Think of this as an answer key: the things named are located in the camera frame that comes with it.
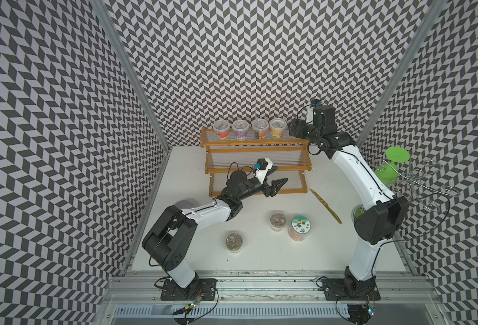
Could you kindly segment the orange wooden tiered shelf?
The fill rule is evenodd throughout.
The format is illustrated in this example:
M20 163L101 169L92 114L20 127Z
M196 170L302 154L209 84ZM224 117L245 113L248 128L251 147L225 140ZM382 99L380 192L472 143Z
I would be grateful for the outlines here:
M287 177L288 183L281 194L306 194L308 186L305 172L312 170L312 162L307 151L308 141L291 137L286 130L281 138L267 136L257 139L252 129L247 139L236 139L233 132L227 140L219 139L213 129L201 131L200 145L205 149L205 173L210 177L209 196L217 196L224 188L226 178L236 169L242 169L249 176L260 158L270 159L278 168L271 177Z

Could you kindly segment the clear seed container beige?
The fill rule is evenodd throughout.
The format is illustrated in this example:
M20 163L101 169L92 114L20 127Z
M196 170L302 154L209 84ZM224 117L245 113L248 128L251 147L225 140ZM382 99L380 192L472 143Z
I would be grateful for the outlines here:
M270 216L270 227L275 232L280 232L286 227L286 216L282 213L274 213Z

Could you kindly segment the pink jar floral lid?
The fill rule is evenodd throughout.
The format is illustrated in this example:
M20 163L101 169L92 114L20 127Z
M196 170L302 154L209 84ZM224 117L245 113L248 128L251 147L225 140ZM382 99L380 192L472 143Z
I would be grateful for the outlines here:
M304 216L296 216L291 219L289 224L289 236L294 241L303 241L306 239L312 228L311 222Z

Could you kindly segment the clear seed container front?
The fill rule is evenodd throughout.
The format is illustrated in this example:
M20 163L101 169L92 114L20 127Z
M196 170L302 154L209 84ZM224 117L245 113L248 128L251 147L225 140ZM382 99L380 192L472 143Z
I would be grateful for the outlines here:
M225 247L231 253L238 253L244 245L243 237L237 232L231 232L225 238Z

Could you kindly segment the clear seed container red label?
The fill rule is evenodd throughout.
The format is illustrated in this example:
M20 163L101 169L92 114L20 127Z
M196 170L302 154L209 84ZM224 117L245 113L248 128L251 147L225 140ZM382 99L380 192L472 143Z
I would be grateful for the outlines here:
M224 119L217 120L212 125L214 132L219 140L227 140L229 138L230 124Z

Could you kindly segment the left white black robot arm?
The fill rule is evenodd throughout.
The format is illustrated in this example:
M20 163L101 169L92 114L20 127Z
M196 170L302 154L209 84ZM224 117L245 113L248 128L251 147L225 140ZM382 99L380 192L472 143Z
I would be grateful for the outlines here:
M161 299L168 301L195 300L197 295L213 300L217 292L217 280L198 277L186 261L186 255L194 235L217 223L225 223L235 218L243 208L243 200L262 193L274 197L287 183L286 177L274 180L267 177L277 167L261 169L255 165L251 178L241 171L232 172L226 187L213 202L191 209L180 209L174 205L167 207L142 240L142 248L156 261L167 274L161 287Z

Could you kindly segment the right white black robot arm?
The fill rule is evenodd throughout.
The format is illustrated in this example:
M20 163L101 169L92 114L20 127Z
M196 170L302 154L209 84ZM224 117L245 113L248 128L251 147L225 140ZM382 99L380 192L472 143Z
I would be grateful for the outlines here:
M306 139L325 153L347 176L362 200L363 212L353 220L358 242L343 279L325 279L330 299L365 299L376 295L374 266L383 245L392 241L408 212L409 202L397 196L370 169L353 138L339 131L335 108L321 100L307 107L304 120L289 123L289 134Z

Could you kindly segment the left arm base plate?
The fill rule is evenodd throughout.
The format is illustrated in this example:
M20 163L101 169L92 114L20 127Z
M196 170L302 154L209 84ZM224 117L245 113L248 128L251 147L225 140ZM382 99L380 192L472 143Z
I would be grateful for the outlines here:
M203 301L213 301L216 296L217 279L194 279L186 288L180 287L174 280L164 281L161 291L162 301L189 301L201 296Z

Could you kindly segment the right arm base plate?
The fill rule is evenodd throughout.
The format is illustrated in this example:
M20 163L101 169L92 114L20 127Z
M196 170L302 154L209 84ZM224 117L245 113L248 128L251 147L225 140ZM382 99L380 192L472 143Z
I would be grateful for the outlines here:
M324 291L327 301L379 301L381 294L372 278L365 281L358 281L355 278L323 278L320 286Z

